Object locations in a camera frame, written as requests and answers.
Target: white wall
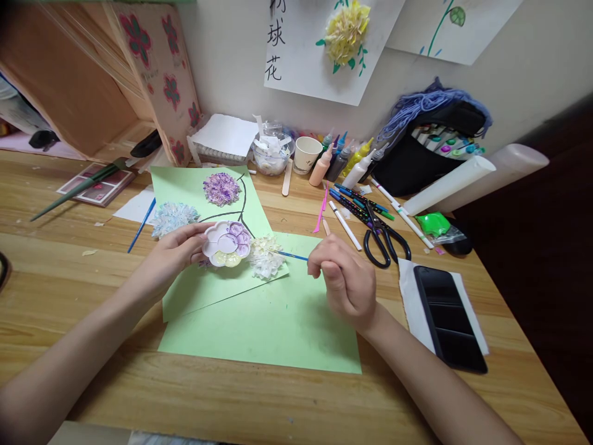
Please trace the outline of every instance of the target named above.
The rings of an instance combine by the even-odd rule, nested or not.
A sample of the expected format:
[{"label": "white wall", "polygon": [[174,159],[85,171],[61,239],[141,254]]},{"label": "white wall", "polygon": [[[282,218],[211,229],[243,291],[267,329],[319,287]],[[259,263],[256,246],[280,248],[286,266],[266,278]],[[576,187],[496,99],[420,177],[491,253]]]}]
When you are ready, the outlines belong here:
[{"label": "white wall", "polygon": [[592,0],[524,0],[470,67],[385,48],[358,107],[264,88],[268,7],[269,0],[178,5],[203,111],[363,138],[401,94],[438,75],[488,107],[494,126],[483,145],[495,150],[593,91]]}]

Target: light green cardstock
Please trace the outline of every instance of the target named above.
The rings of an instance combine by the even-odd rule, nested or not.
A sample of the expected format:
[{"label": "light green cardstock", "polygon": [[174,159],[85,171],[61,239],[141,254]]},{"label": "light green cardstock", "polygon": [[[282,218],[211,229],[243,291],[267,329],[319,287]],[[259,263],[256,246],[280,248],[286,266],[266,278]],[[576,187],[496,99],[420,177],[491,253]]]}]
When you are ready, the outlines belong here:
[{"label": "light green cardstock", "polygon": [[[283,250],[308,257],[319,238],[275,233]],[[362,374],[356,331],[334,315],[323,277],[286,258],[290,274],[170,321],[159,351]]]},{"label": "light green cardstock", "polygon": [[[203,182],[210,175],[220,172],[230,174],[238,180],[241,187],[239,200],[223,207],[209,203],[203,190]],[[200,214],[200,221],[238,221],[243,212],[242,222],[254,237],[272,233],[246,166],[212,169],[152,167],[151,173],[158,206],[167,201],[194,206]],[[286,274],[288,267],[283,265],[271,279]],[[265,283],[267,281],[253,276],[251,266],[246,260],[234,268],[203,268],[192,265],[179,274],[163,298],[162,319],[165,322],[173,320]]]}]

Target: black scissors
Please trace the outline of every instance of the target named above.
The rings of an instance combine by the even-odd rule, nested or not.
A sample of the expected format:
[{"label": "black scissors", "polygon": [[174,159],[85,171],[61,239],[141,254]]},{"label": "black scissors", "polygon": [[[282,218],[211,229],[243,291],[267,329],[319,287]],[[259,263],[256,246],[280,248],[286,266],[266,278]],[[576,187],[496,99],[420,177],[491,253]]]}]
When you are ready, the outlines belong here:
[{"label": "black scissors", "polygon": [[[389,249],[389,253],[391,253],[391,256],[393,257],[395,264],[397,264],[397,254],[395,253],[393,243],[391,242],[392,237],[403,247],[403,250],[406,254],[406,260],[411,260],[412,253],[410,252],[410,246],[408,245],[406,240],[398,232],[396,232],[386,223],[381,221],[377,217],[377,215],[375,215],[375,212],[372,210],[372,206],[368,202],[368,200],[365,201],[364,205],[366,207],[367,213],[369,214],[368,225],[370,227],[370,229],[367,230],[366,234],[364,235],[364,252],[366,253],[366,256],[369,257],[369,260],[371,260],[371,263],[373,263],[378,268],[387,269],[391,265],[391,258],[389,258],[389,254],[387,253],[387,249]],[[380,233],[383,233],[383,238],[385,239],[385,242],[387,244],[387,249],[385,249],[383,241],[381,241],[381,238],[379,238]],[[371,237],[371,234],[372,237],[375,238],[375,241],[379,246],[379,250],[383,254],[383,259],[385,260],[385,263],[379,263],[376,260],[376,258],[372,255],[371,249],[369,249],[369,239]]]}]

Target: red flower painting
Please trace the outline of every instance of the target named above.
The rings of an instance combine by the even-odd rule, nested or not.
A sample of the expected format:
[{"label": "red flower painting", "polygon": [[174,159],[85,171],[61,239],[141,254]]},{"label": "red flower painting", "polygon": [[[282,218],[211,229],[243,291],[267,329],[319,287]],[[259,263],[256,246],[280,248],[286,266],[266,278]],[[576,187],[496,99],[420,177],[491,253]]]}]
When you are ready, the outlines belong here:
[{"label": "red flower painting", "polygon": [[174,75],[168,76],[167,74],[165,74],[164,78],[165,87],[163,88],[163,92],[167,100],[173,104],[173,110],[177,111],[177,105],[181,102],[181,96],[179,95],[179,91],[177,91],[177,79]]},{"label": "red flower painting", "polygon": [[146,69],[150,69],[150,60],[148,59],[148,50],[152,47],[150,36],[140,27],[134,14],[131,14],[130,17],[122,14],[119,16],[119,21],[128,35],[128,45],[132,54],[140,58]]},{"label": "red flower painting", "polygon": [[177,159],[177,163],[179,165],[183,165],[183,161],[185,161],[185,147],[181,143],[181,141],[177,141],[175,145],[171,146],[171,151],[175,155]]},{"label": "red flower painting", "polygon": [[196,103],[191,103],[191,108],[188,108],[187,111],[190,113],[190,125],[192,127],[196,127],[200,121],[200,113],[198,112],[198,107],[196,107]]},{"label": "red flower painting", "polygon": [[177,44],[177,30],[173,26],[171,21],[171,15],[167,15],[167,20],[161,18],[162,28],[165,30],[167,35],[167,41],[169,42],[169,49],[171,54],[179,54],[179,45]]}]

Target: smartphone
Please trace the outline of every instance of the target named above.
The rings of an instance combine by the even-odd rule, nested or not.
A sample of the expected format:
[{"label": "smartphone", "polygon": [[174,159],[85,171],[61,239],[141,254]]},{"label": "smartphone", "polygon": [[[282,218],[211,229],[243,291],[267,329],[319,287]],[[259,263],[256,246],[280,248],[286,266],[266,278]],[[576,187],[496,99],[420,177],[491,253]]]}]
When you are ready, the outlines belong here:
[{"label": "smartphone", "polygon": [[420,299],[438,358],[452,368],[486,374],[488,367],[449,272],[414,267]]}]

